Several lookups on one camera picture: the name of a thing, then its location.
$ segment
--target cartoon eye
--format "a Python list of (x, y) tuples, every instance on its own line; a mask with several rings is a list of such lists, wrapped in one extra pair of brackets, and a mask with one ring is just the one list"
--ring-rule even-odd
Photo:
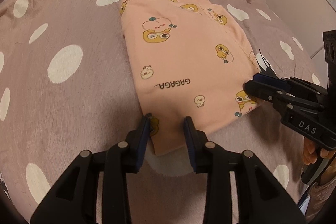
[(243, 100), (244, 100), (244, 99), (243, 99), (243, 97), (241, 97), (241, 96), (237, 96), (237, 97), (236, 97), (236, 101), (237, 101), (238, 103), (241, 103)]
[(167, 38), (169, 38), (169, 34), (167, 34), (167, 33), (163, 33), (163, 34), (160, 35), (160, 37), (161, 37), (162, 39), (167, 39)]
[(147, 37), (148, 39), (154, 39), (157, 37), (157, 35), (155, 33), (150, 33)]

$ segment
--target polka dot blanket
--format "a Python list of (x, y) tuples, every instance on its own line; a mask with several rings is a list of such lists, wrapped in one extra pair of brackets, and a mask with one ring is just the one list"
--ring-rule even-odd
[[(261, 70), (318, 83), (308, 54), (265, 0), (209, 1), (240, 25)], [(0, 4), (1, 185), (27, 220), (81, 150), (108, 149), (141, 119), (121, 5), (121, 0)], [(280, 124), (270, 104), (209, 139), (227, 150), (254, 151), (298, 201), (303, 141)], [(192, 173), (185, 148), (156, 156), (149, 143), (140, 173), (127, 179), (133, 223), (202, 223), (206, 176)], [(233, 205), (237, 208), (235, 195)], [(236, 209), (233, 217), (237, 222)]]

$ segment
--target peach colored fabric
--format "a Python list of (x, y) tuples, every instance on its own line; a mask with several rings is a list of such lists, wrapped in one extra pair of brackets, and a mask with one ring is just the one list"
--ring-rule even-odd
[(155, 153), (184, 145), (192, 116), (206, 133), (257, 107), (242, 90), (259, 71), (232, 16), (208, 0), (122, 0), (122, 29), (143, 114), (151, 113)]

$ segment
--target folded garment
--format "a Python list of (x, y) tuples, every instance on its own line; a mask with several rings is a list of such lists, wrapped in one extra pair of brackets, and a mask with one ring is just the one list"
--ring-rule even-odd
[(259, 71), (256, 58), (222, 6), (208, 0), (123, 0), (120, 13), (157, 155), (184, 145), (185, 116), (211, 133), (257, 107), (243, 91)]

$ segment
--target small white cartoon character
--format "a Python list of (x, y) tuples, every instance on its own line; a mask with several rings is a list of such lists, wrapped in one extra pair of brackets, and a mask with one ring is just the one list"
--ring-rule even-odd
[(197, 105), (197, 107), (202, 107), (204, 106), (205, 97), (203, 95), (198, 95), (195, 97), (194, 102)]
[(152, 70), (151, 66), (145, 66), (143, 67), (143, 70), (141, 72), (141, 78), (142, 79), (148, 79), (153, 76), (154, 71)]

